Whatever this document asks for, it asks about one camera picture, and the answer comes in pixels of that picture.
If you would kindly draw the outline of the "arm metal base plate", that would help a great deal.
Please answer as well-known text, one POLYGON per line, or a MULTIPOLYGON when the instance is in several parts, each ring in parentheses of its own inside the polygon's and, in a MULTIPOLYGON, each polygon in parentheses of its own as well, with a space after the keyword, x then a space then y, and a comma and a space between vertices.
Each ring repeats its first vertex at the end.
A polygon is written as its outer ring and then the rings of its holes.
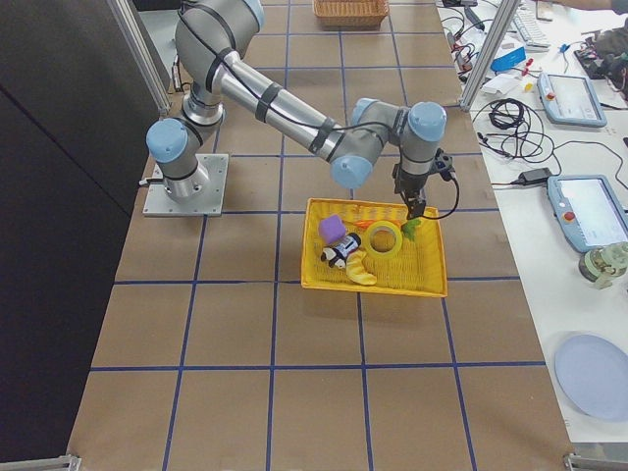
POLYGON ((146 217, 220 217, 229 168, 229 154, 197 154, 198 166, 190 177, 175 181, 155 166, 147 183, 143 215, 146 217))

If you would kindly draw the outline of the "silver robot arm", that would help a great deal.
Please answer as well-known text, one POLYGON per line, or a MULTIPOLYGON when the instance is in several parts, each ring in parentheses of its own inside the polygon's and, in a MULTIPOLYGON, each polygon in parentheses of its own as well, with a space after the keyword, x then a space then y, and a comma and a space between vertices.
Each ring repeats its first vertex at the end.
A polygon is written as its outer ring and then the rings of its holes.
POLYGON ((185 201, 208 187, 209 170, 196 152, 222 123, 225 97, 329 162, 332 178, 344 188, 363 186, 384 147, 396 146, 394 192, 409 219, 424 214, 423 188, 430 176, 452 180, 452 160, 440 147, 446 125, 441 105, 404 107, 361 98, 350 126, 342 127, 244 62, 251 39, 264 25, 260 2, 184 1, 178 15, 176 48, 192 86, 180 113, 154 123, 146 135, 171 199, 185 201))

